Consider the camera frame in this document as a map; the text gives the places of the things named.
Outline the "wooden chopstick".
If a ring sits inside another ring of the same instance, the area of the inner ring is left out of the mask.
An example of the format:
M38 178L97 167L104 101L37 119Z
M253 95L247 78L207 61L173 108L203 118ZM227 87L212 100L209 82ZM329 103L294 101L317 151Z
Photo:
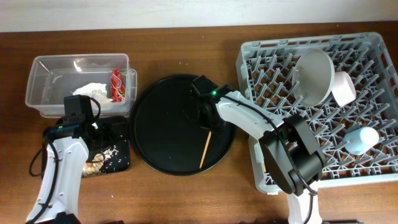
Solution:
M201 157L199 169L201 169L201 168L203 167L203 163L204 163L204 160L205 160L205 157L206 157L206 153L207 153L207 150L208 150L208 146L209 146L209 144L210 144L211 135L212 135L212 132L209 131L208 137L207 137L207 139L206 139L205 147L204 147L204 150L203 150L203 154L202 154L202 157Z

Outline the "white paper napkin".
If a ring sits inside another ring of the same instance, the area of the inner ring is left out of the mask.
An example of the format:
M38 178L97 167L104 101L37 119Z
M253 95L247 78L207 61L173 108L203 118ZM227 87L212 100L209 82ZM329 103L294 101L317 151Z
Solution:
M113 100L108 98L108 91L104 83L89 83L77 88L72 95L85 95L94 98L99 103L110 103Z

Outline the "red snack wrapper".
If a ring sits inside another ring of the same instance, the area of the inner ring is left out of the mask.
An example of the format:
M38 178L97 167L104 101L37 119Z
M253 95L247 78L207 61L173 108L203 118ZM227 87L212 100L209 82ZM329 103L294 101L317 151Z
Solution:
M114 102L118 103L125 100L126 89L123 84L120 71L113 70L111 74L111 96Z

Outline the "grey round plate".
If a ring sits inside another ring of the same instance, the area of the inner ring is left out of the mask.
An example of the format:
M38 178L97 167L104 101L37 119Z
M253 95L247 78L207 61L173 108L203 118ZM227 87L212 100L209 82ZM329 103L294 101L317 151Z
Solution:
M294 68L294 97L302 97L301 105L312 107L322 103L330 94L335 79L331 58L320 49L309 49L300 56Z

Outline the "white bowl with food scraps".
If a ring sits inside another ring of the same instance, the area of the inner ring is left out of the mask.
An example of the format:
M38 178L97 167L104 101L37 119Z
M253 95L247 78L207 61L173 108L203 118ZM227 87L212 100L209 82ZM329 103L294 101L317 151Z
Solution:
M356 90L351 77L346 72L336 72L332 95L340 107L353 102L356 99Z

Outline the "light blue plastic cup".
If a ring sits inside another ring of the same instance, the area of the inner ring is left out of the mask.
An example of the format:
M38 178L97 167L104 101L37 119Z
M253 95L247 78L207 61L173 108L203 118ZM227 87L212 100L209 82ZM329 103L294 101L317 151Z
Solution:
M363 127L347 133L344 141L348 141L346 150L356 156L366 153L379 142L379 134L374 128Z

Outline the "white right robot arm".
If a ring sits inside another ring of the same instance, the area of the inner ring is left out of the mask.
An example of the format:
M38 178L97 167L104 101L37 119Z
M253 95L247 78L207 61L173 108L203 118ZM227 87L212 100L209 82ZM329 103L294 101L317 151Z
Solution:
M190 92L194 121L213 131L231 123L258 141L266 170L287 194L289 223L322 223L318 183L326 159L303 117L268 112L238 90L217 86L204 75L191 82Z

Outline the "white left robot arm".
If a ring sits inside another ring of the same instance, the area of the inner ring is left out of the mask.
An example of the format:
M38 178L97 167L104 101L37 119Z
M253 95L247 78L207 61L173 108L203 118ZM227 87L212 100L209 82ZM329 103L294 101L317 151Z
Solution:
M78 197L83 167L94 163L116 138L110 128L97 125L100 114L94 114L92 97L65 97L62 123L44 131L47 162L40 192L27 223L59 222L63 218L78 221Z

